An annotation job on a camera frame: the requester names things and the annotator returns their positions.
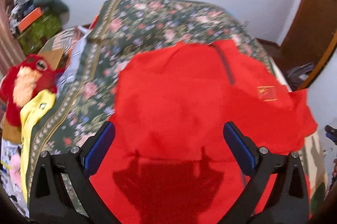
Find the metal bolt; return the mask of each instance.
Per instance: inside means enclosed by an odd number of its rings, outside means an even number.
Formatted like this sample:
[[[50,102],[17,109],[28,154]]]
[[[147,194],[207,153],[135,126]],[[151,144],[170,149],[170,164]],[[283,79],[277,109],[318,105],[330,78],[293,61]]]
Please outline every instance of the metal bolt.
[[[298,153],[297,152],[291,152],[290,153],[293,158],[298,158]]]
[[[80,150],[79,147],[74,146],[73,148],[70,149],[70,152],[71,152],[71,153],[77,153],[79,150]]]
[[[47,151],[42,151],[42,152],[40,153],[40,156],[43,157],[43,158],[45,158],[47,155],[48,155],[48,152],[47,152]]]
[[[259,149],[259,151],[260,151],[260,153],[262,153],[262,154],[267,154],[269,151],[268,151],[268,149],[266,148],[266,147],[260,147],[260,149]]]

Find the yellow cloth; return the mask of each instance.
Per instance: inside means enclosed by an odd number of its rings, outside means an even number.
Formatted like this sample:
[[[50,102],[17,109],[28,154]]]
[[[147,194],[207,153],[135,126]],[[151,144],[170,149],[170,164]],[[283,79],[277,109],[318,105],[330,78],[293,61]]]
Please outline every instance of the yellow cloth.
[[[21,185],[22,193],[27,202],[26,173],[29,162],[29,148],[32,129],[35,124],[46,114],[54,105],[56,95],[48,90],[42,90],[38,95],[28,102],[20,111],[21,119]]]

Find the red plush toy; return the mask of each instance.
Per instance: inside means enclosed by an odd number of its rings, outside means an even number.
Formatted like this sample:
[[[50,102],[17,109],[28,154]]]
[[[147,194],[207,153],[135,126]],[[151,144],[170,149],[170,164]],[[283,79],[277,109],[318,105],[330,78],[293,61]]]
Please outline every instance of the red plush toy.
[[[56,74],[38,55],[29,55],[21,64],[12,67],[0,83],[0,99],[7,102],[6,119],[12,126],[21,126],[20,111],[40,91],[56,93]]]

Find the stuffed animal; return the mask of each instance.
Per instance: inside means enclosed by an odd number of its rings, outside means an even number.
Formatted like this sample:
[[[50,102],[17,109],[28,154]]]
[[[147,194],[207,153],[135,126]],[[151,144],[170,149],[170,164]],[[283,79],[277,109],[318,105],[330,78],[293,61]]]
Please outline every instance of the stuffed animal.
[[[9,175],[11,177],[12,183],[16,184],[21,189],[21,176],[20,176],[21,157],[18,153],[12,155],[9,167],[10,167]]]
[[[12,67],[0,83],[0,99],[7,103],[6,119],[12,126],[21,126],[20,111],[40,91],[56,93],[55,76],[64,69],[52,70],[45,59],[29,55]]]

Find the wooden door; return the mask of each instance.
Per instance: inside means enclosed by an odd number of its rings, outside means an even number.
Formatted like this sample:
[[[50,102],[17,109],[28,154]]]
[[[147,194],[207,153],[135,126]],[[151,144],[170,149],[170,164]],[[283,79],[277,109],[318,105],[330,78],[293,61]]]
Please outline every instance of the wooden door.
[[[337,29],[337,0],[302,0],[294,22],[280,46],[286,59],[281,70],[317,63]]]

